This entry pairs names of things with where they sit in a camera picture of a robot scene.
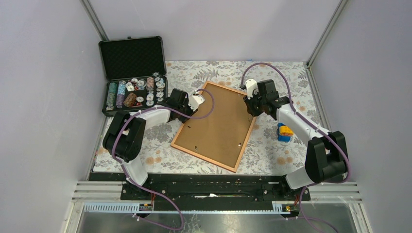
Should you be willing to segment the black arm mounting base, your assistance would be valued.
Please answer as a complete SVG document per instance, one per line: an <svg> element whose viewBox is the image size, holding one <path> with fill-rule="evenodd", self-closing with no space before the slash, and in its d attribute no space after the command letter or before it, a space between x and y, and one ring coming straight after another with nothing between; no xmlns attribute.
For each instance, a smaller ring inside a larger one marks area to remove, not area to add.
<svg viewBox="0 0 412 233"><path fill-rule="evenodd" d="M273 211L294 205L300 189L287 191L281 176L149 174L138 188L124 173L94 173L93 184L113 184L123 201L142 201L143 211Z"/></svg>

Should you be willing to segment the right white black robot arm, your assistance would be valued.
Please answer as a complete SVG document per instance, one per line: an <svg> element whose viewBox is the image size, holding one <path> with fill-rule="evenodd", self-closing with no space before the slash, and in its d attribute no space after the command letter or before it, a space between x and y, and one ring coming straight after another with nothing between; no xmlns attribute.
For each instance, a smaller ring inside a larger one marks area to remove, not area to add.
<svg viewBox="0 0 412 233"><path fill-rule="evenodd" d="M290 128L307 147L304 166L282 179L278 192L283 199L291 200L304 186L322 183L348 172L343 156L345 137L340 132L316 127L312 120L296 110L289 97L279 96L272 80L257 82L248 79L244 87L247 96L243 100L248 113L254 117L262 113L271 116Z"/></svg>

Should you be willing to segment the orange wooden photo frame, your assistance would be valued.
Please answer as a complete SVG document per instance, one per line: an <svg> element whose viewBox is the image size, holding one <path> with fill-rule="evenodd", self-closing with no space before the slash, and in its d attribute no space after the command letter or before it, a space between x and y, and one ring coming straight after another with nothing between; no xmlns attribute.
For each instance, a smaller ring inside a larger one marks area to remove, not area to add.
<svg viewBox="0 0 412 233"><path fill-rule="evenodd" d="M205 82L206 99L177 131L171 146L182 152L236 172L255 117L247 113L246 93L211 81Z"/></svg>

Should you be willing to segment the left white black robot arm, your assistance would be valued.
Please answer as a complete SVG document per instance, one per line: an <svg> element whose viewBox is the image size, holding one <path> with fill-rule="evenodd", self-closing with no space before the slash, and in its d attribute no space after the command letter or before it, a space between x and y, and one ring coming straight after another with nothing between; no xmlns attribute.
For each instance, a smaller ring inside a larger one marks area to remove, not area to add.
<svg viewBox="0 0 412 233"><path fill-rule="evenodd" d="M120 163L126 180L134 184L132 193L138 199L146 199L151 192L150 185L145 183L148 173L138 158L145 131L176 119L184 123L204 101L205 98L199 92L190 95L175 88L169 97L148 109L115 114L103 138L103 148Z"/></svg>

